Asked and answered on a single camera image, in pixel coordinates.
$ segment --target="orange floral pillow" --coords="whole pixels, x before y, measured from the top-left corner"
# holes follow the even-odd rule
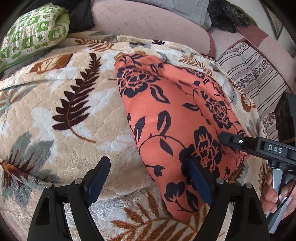
[[[248,156],[221,145],[218,135],[245,132],[222,88],[204,73],[144,53],[121,53],[115,71],[141,159],[170,215],[188,220],[203,205],[188,158],[226,180]]]

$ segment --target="screw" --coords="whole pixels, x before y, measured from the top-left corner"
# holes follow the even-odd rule
[[[223,184],[224,180],[222,178],[217,178],[216,182],[219,183],[219,184]]]
[[[251,183],[246,183],[246,187],[252,189],[253,185]]]
[[[74,181],[74,183],[75,184],[80,184],[80,183],[82,183],[82,178],[77,178],[75,181]]]
[[[46,188],[46,189],[49,189],[49,188],[51,188],[51,187],[52,187],[52,183],[46,183],[46,184],[45,184],[45,188]]]

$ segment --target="finger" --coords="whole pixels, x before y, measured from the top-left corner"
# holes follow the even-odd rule
[[[277,210],[277,205],[274,202],[270,202],[265,198],[261,198],[261,205],[265,214],[268,212],[274,213]]]
[[[272,188],[272,185],[265,185],[263,191],[264,197],[267,201],[277,202],[279,196],[276,191]]]
[[[289,182],[287,185],[285,185],[282,190],[281,190],[281,194],[286,197],[288,196],[288,194],[290,193],[293,185],[294,185],[295,181]],[[291,196],[293,197],[293,199],[296,199],[296,188],[294,188]]]
[[[270,185],[272,183],[272,174],[271,174],[271,172],[268,172],[266,174],[265,181],[266,181],[267,185]]]
[[[296,199],[292,199],[291,202],[289,203],[289,205],[287,206],[287,209],[283,215],[283,218],[286,218],[287,216],[289,216],[290,214],[292,214],[295,210],[295,207],[296,207]]]

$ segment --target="beige blanket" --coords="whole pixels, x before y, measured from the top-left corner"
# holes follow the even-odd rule
[[[130,133],[114,58],[120,52],[136,51],[211,75],[232,100],[246,133],[265,136],[255,104],[219,66],[193,49],[94,32],[69,35],[50,53],[0,82],[0,213],[20,241],[27,239],[46,182],[70,184],[102,156],[110,158],[111,171],[89,209],[105,240],[190,241],[197,234],[209,208],[204,206],[188,222],[171,219]],[[91,91],[80,93],[79,101],[85,103],[70,110],[69,99],[78,84],[90,78],[87,70],[94,64],[95,84]],[[70,111],[67,119],[59,116],[64,109]],[[230,182],[251,182],[260,195],[265,173],[265,161],[250,157]],[[66,204],[65,210],[73,240],[80,240],[70,206]],[[230,205],[219,240],[226,236],[232,210]]]

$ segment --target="silver handle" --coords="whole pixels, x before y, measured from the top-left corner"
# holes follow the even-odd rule
[[[273,189],[277,192],[277,194],[280,196],[281,189],[289,182],[293,181],[295,177],[289,173],[285,173],[280,169],[274,168],[272,170],[272,186]],[[285,202],[284,205],[282,205],[279,210],[276,213],[268,213],[266,215],[266,220],[268,224],[268,230],[269,233],[273,234],[275,233],[281,219],[284,216],[284,213],[287,209],[288,204],[292,200],[292,197],[289,197],[289,199]]]

